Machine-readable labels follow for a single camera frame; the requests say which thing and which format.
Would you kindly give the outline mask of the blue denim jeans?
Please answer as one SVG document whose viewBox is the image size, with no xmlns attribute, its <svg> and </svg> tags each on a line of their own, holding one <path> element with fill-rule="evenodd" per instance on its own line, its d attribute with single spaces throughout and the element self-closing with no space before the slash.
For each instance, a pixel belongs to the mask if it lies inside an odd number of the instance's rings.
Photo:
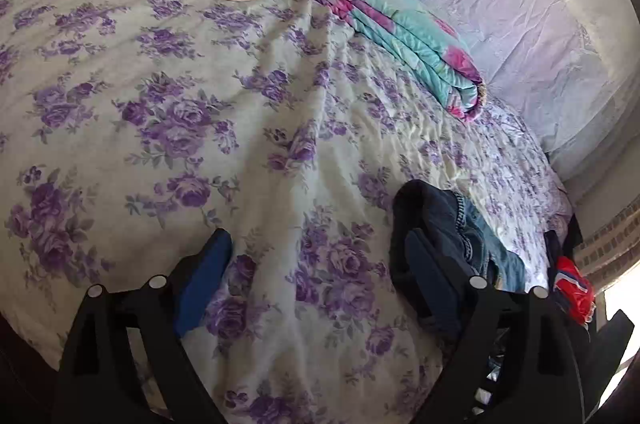
<svg viewBox="0 0 640 424">
<path fill-rule="evenodd" d="M 469 279 L 523 293 L 526 269 L 465 196 L 408 181 L 393 201 L 390 277 L 423 328 L 448 338 L 462 328 L 459 305 Z"/>
</svg>

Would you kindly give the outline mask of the red folded garment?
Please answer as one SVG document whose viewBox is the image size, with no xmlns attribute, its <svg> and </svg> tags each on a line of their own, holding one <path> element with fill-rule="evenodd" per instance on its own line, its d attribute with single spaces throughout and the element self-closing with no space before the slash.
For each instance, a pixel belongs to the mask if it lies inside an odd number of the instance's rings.
<svg viewBox="0 0 640 424">
<path fill-rule="evenodd" d="M 596 309 L 596 294 L 588 279 L 566 256 L 556 261 L 552 292 L 562 311 L 578 326 L 587 328 Z"/>
</svg>

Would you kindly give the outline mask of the beige checked curtain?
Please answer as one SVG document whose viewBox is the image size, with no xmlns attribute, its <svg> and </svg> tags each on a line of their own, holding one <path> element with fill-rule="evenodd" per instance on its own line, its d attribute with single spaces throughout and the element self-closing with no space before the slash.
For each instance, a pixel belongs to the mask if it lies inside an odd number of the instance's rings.
<svg viewBox="0 0 640 424">
<path fill-rule="evenodd" d="M 639 198 L 574 248 L 574 262 L 597 293 L 639 264 Z"/>
</svg>

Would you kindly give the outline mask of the dark navy garment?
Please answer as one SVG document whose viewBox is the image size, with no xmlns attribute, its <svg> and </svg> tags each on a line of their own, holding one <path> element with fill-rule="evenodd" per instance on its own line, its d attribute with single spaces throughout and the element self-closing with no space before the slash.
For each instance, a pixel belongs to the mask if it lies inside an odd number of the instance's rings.
<svg viewBox="0 0 640 424">
<path fill-rule="evenodd" d="M 563 256 L 563 248 L 555 230 L 548 230 L 544 233 L 544 245 L 548 261 L 547 280 L 548 288 L 553 290 L 554 280 L 558 272 L 558 259 Z"/>
</svg>

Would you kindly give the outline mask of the purple floral bed sheet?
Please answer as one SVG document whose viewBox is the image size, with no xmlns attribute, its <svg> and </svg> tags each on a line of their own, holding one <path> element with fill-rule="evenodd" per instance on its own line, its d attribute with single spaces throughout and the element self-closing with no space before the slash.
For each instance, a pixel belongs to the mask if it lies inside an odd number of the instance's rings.
<svg viewBox="0 0 640 424">
<path fill-rule="evenodd" d="M 544 285 L 572 208 L 524 122 L 463 123 L 316 0 L 1 0 L 1 312 L 51 366 L 93 283 L 217 228 L 184 340 L 233 423 L 405 423 L 442 370 L 388 271 L 392 202 L 469 198 Z"/>
</svg>

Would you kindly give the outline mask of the folded colourful floral blanket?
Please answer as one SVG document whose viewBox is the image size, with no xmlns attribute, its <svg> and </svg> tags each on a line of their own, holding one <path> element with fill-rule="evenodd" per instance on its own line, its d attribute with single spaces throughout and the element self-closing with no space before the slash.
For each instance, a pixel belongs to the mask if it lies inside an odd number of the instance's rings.
<svg viewBox="0 0 640 424">
<path fill-rule="evenodd" d="M 319 0 L 413 72 L 440 106 L 471 122 L 486 103 L 486 85 L 456 29 L 419 0 Z"/>
</svg>

